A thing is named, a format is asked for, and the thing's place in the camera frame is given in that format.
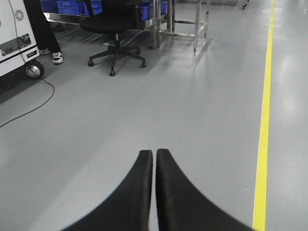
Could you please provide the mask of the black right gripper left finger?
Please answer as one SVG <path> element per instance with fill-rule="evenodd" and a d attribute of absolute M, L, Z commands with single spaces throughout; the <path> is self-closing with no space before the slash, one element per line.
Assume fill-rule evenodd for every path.
<path fill-rule="evenodd" d="M 151 207 L 153 153 L 141 150 L 118 187 L 66 231 L 147 231 Z"/>

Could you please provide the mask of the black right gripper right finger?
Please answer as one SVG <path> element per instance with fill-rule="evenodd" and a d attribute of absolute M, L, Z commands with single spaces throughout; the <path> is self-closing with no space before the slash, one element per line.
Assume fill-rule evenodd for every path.
<path fill-rule="evenodd" d="M 168 149 L 156 153 L 155 194 L 161 231 L 250 231 L 206 198 L 186 177 Z"/>

